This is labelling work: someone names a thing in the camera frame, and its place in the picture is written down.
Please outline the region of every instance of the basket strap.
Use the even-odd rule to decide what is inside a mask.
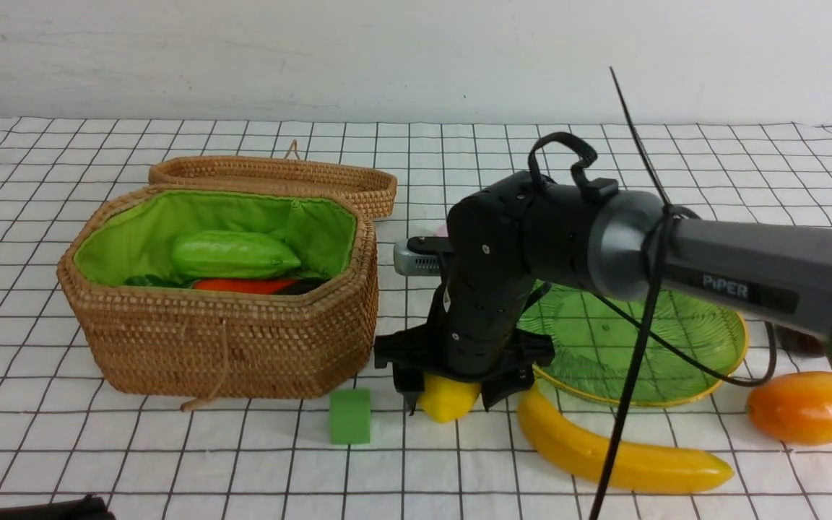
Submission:
[[[209,393],[206,397],[196,397],[195,399],[182,404],[181,408],[179,408],[182,412],[192,412],[204,405],[214,402],[217,399],[217,392],[219,392],[222,386],[224,386],[224,382],[230,374],[230,349],[227,345],[227,319],[222,320],[220,324],[220,335],[220,344],[224,349],[224,352],[222,353],[224,355],[224,365],[221,367],[220,378],[217,381],[217,385],[214,386],[214,389],[212,389],[211,393]]]
[[[291,145],[288,146],[287,152],[285,152],[285,158],[286,159],[287,159],[288,155],[291,155],[291,152],[294,152],[294,157],[296,157],[297,160],[300,161],[300,154],[298,154],[298,140],[297,139],[294,139],[293,141],[291,141]]]

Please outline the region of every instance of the red vegetable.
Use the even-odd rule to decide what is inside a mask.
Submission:
[[[296,279],[203,279],[194,284],[194,289],[221,290],[225,293],[275,294],[297,282]]]

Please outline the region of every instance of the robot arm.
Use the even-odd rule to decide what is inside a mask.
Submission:
[[[643,298],[663,211],[646,191],[538,185],[526,171],[478,191],[452,207],[448,240],[409,241],[409,256],[438,259],[442,284],[425,324],[376,340],[376,365],[392,363],[410,409],[423,372],[481,382],[487,408],[528,389],[532,363],[554,357],[549,338],[516,329],[535,281]],[[824,339],[832,366],[832,230],[673,225],[664,286]]]

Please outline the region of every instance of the green block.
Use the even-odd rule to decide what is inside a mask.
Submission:
[[[338,389],[330,393],[329,441],[332,444],[371,442],[369,389]]]

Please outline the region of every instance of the woven rattan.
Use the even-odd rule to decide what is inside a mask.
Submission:
[[[215,160],[207,164],[219,164]],[[349,267],[323,286],[292,296],[106,287],[83,277],[73,257],[93,231],[163,191],[182,189],[331,199],[357,218]],[[316,192],[235,180],[141,188],[95,212],[60,259],[57,277],[106,381],[122,392],[197,398],[183,410],[218,397],[326,395],[364,368],[376,329],[373,222],[329,188]]]
[[[298,194],[334,192],[364,217],[389,217],[397,197],[397,178],[373,168],[327,162],[237,155],[177,157],[149,169],[151,184],[214,184],[261,189],[291,188]]]

